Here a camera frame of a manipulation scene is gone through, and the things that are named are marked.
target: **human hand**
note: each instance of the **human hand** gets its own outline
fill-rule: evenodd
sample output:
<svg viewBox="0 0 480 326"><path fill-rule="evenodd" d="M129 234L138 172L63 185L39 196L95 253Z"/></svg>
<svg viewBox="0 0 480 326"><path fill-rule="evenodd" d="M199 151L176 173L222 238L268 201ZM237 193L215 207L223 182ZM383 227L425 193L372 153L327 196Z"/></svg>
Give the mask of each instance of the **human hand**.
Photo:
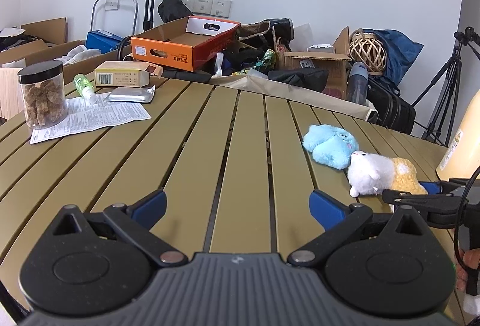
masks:
<svg viewBox="0 0 480 326"><path fill-rule="evenodd" d="M472 249L464 252L462 249L458 250L460 257L462 257L463 262L466 266L477 269L480 264L480 249ZM467 279L469 275L467 272L460 266L457 259L455 259L455 270L457 271L457 283L455 285L456 289L462 292L465 292L467 288Z"/></svg>

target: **table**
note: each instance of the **table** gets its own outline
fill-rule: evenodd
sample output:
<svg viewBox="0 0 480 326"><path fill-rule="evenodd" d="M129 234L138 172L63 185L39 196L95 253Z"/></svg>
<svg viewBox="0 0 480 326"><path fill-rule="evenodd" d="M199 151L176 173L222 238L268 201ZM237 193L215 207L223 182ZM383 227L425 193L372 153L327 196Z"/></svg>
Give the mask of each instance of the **table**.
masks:
<svg viewBox="0 0 480 326"><path fill-rule="evenodd" d="M93 80L93 74L87 76ZM226 87L161 79L152 119L30 145L23 114L0 127L0 280L27 305L18 273L65 204L101 211L133 204L159 187L167 213L152 233L194 252L279 252L284 258L323 232L308 198L322 189L352 203L344 171L321 166L301 146L312 124L351 132L361 150L403 157L435 181L445 148L343 114ZM76 96L72 84L65 86ZM389 212L378 197L361 197ZM453 258L447 230L433 229ZM446 313L464 324L458 297Z"/></svg>

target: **yellow bottle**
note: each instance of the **yellow bottle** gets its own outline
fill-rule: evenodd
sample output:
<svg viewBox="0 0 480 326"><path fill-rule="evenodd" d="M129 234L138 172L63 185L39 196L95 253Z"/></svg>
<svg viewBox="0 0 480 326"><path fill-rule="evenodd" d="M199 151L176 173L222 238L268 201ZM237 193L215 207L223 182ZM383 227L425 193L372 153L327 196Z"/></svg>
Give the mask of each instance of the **yellow bottle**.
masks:
<svg viewBox="0 0 480 326"><path fill-rule="evenodd" d="M437 166L437 175L440 180L452 177L468 179L479 165L480 91L471 100L460 127Z"/></svg>

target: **wicker lantern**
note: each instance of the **wicker lantern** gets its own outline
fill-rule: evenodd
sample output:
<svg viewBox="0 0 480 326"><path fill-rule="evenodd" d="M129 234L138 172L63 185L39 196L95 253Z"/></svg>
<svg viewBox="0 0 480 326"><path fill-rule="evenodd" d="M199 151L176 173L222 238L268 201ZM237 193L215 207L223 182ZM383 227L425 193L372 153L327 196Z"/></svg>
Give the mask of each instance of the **wicker lantern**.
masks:
<svg viewBox="0 0 480 326"><path fill-rule="evenodd" d="M363 62L371 75L382 75L386 67L386 53L375 34L366 34L360 28L350 36L350 57Z"/></svg>

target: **plush toy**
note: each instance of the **plush toy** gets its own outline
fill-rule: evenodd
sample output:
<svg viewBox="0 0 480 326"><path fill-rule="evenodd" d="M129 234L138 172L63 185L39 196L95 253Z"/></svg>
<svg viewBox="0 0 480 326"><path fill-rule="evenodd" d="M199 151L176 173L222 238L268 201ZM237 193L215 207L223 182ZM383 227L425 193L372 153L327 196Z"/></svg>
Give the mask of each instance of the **plush toy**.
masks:
<svg viewBox="0 0 480 326"><path fill-rule="evenodd" d="M417 180L417 170L404 158L354 151L347 177L352 186L350 196L381 194L384 189L427 194Z"/></svg>
<svg viewBox="0 0 480 326"><path fill-rule="evenodd" d="M319 164L340 170L348 167L351 154L359 148L352 134L331 125L311 125L303 137L303 147Z"/></svg>

